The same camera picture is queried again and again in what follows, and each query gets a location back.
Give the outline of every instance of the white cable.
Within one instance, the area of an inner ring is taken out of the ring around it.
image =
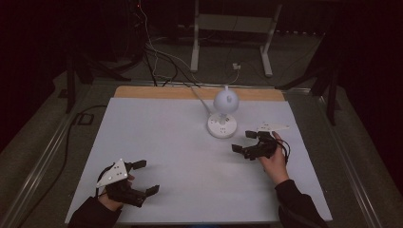
[[[240,68],[237,69],[237,77],[235,78],[235,80],[232,81],[231,83],[229,83],[228,85],[231,85],[231,84],[233,84],[234,82],[236,82],[237,79],[239,78],[239,76],[240,76]]]
[[[163,75],[156,75],[156,74],[155,74],[155,71],[157,70],[157,64],[158,64],[158,56],[157,56],[157,51],[156,51],[156,49],[152,46],[150,34],[148,33],[148,27],[147,27],[147,24],[148,24],[148,17],[147,17],[147,15],[145,14],[145,12],[144,12],[143,9],[142,9],[142,1],[141,1],[141,0],[139,0],[139,9],[140,9],[140,11],[142,12],[142,14],[143,14],[143,16],[144,16],[144,18],[145,18],[144,26],[145,26],[145,32],[146,32],[147,38],[148,38],[148,43],[149,43],[148,46],[151,47],[151,48],[155,51],[155,54],[154,54],[154,56],[155,56],[155,62],[154,62],[154,68],[153,68],[153,70],[152,70],[152,75],[153,75],[154,77],[166,77],[166,76],[163,76]]]
[[[158,53],[167,55],[167,56],[169,56],[169,57],[172,57],[172,58],[175,58],[175,59],[181,61],[181,62],[189,69],[189,71],[190,71],[190,66],[189,66],[183,59],[181,59],[181,58],[179,58],[179,57],[177,57],[177,56],[175,56],[175,55],[168,54],[168,53],[166,53],[166,52],[157,50],[157,49],[155,49],[154,47],[152,47],[152,46],[150,46],[150,45],[148,45],[148,44],[146,44],[146,45],[149,46],[150,48],[152,48],[156,53],[158,52]],[[195,75],[194,75],[192,72],[190,72],[190,74],[192,75],[193,79],[194,79],[196,82],[198,82],[198,83],[200,83],[200,84],[204,84],[203,82],[201,82],[201,81],[199,81],[198,79],[196,79]]]
[[[190,87],[193,91],[193,93],[196,95],[196,97],[199,98],[199,100],[201,100],[202,104],[204,105],[205,109],[208,112],[208,116],[213,115],[213,113],[211,112],[210,108],[207,106],[207,104],[204,102],[204,100],[201,98],[201,96],[199,96],[199,93],[193,88],[193,86]]]

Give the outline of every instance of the black sleeve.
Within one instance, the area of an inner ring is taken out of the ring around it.
[[[71,217],[68,228],[112,228],[121,210],[110,211],[96,198],[88,198]]]
[[[285,228],[328,227],[310,196],[301,194],[293,180],[276,186],[280,207],[278,216]]]

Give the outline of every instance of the white tabletop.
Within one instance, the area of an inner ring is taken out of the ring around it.
[[[212,107],[212,101],[206,103]],[[127,224],[260,223],[278,221],[274,184],[258,161],[248,161],[231,144],[252,145],[245,130],[261,124],[287,124],[279,131],[291,145],[290,177],[309,194],[320,215],[332,219],[315,170],[287,102],[241,101],[233,114],[234,137],[220,140],[206,129],[207,112],[199,100],[112,98],[67,213],[93,196],[99,174],[107,166],[147,160],[131,171],[133,188],[156,184],[160,192],[142,208],[126,205],[118,220]]]

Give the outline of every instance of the human hand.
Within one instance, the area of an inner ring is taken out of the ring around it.
[[[131,185],[132,181],[134,180],[134,176],[128,174],[128,178],[127,178],[127,184]],[[98,198],[98,201],[103,204],[107,209],[111,210],[111,211],[116,211],[119,208],[123,207],[124,204],[122,202],[118,202],[115,201],[113,199],[110,199],[107,196],[106,193],[106,189],[104,189],[103,193],[101,194],[101,196]]]
[[[273,131],[273,136],[277,141],[281,141],[281,137],[277,132]],[[259,157],[259,161],[263,166],[264,171],[272,179],[275,185],[290,179],[288,177],[287,169],[285,168],[285,157],[282,154],[282,147],[280,145],[277,146],[275,153],[270,157],[270,159],[263,156]]]

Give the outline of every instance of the table leg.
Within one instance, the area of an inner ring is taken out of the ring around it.
[[[260,46],[260,55],[261,55],[261,60],[263,62],[264,75],[266,77],[273,76],[273,71],[272,71],[272,67],[270,65],[270,60],[269,60],[269,56],[268,56],[267,52],[268,52],[270,44],[272,42],[273,35],[275,34],[275,31],[276,31],[276,25],[277,25],[279,14],[281,12],[281,7],[282,7],[281,4],[279,4],[277,6],[275,15],[272,17],[272,22],[270,24],[269,32],[267,33],[266,43],[264,44],[264,46]]]
[[[195,73],[199,66],[199,0],[195,0],[195,30],[193,40],[192,60],[190,63],[190,71]]]

